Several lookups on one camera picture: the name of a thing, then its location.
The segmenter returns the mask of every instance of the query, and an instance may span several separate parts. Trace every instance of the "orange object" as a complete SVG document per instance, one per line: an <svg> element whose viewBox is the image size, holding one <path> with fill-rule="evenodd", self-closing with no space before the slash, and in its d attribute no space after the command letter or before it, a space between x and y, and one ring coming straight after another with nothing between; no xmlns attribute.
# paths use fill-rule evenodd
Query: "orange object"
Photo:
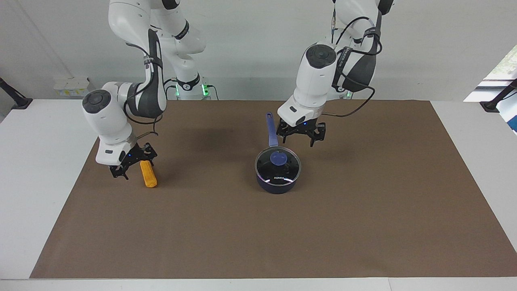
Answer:
<svg viewBox="0 0 517 291"><path fill-rule="evenodd" d="M142 176L144 177L145 186L147 188L154 188L158 185L156 180L155 172L150 161L140 161L140 169L142 170Z"/></svg>

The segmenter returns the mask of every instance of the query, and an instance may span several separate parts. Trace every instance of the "brown table mat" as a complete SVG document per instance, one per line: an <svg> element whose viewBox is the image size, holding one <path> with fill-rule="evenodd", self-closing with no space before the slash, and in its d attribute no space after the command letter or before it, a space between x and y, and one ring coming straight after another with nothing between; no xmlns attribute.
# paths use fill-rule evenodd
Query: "brown table mat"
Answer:
<svg viewBox="0 0 517 291"><path fill-rule="evenodd" d="M113 179L95 145L31 278L517 276L514 248L429 102L320 118L327 137L314 148L288 137L302 173L272 195L253 163L267 147L265 113L280 105L169 102L160 136L140 142L159 155L155 189L138 165Z"/></svg>

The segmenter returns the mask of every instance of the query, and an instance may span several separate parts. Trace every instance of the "black stand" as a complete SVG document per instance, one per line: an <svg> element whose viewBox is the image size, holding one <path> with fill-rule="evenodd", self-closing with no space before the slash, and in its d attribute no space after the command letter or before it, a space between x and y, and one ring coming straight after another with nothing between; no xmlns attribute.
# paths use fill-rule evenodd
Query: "black stand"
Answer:
<svg viewBox="0 0 517 291"><path fill-rule="evenodd" d="M517 88L517 79L513 80L511 84L509 84L506 88L501 91L492 101L483 101L480 102L481 107L486 112L490 113L499 113L499 110L497 110L497 104L501 102L508 94L510 94L513 90Z"/></svg>
<svg viewBox="0 0 517 291"><path fill-rule="evenodd" d="M0 78L0 88L4 89L4 91L11 96L14 102L16 102L16 104L12 106L13 109L26 109L32 102L32 98L23 96L23 94L7 84L2 78Z"/></svg>

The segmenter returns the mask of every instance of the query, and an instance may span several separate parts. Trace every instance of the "pan handle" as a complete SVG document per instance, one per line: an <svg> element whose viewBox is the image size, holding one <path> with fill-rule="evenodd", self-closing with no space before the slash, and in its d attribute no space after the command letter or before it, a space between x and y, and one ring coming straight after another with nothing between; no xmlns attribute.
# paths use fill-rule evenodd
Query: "pan handle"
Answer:
<svg viewBox="0 0 517 291"><path fill-rule="evenodd" d="M278 146L277 130L275 128L275 119L273 113L266 113L267 131L269 132L269 147Z"/></svg>

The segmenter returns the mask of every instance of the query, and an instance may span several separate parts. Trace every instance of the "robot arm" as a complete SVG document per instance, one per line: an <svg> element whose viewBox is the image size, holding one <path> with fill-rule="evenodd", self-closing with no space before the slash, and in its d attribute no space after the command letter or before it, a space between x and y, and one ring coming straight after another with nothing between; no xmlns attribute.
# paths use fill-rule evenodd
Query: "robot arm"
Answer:
<svg viewBox="0 0 517 291"><path fill-rule="evenodd" d="M145 81L107 83L102 90L95 90L83 99L83 112L99 134L96 161L110 166L113 177L126 177L129 166L156 157L149 144L140 148L127 118L150 118L155 121L144 124L153 124L166 109L161 41L172 58L180 54L187 58L189 53L202 52L205 43L200 32L185 20L179 0L111 0L108 14L112 31L143 52ZM162 28L150 25L151 15ZM188 70L174 66L178 75L183 71L192 75L191 68L195 69L192 65Z"/></svg>
<svg viewBox="0 0 517 291"><path fill-rule="evenodd" d="M376 55L382 50L381 19L393 0L336 0L336 16L347 25L336 43L317 43L303 55L296 88L279 109L277 134L324 140L325 123L316 124L330 91L358 92L369 88Z"/></svg>

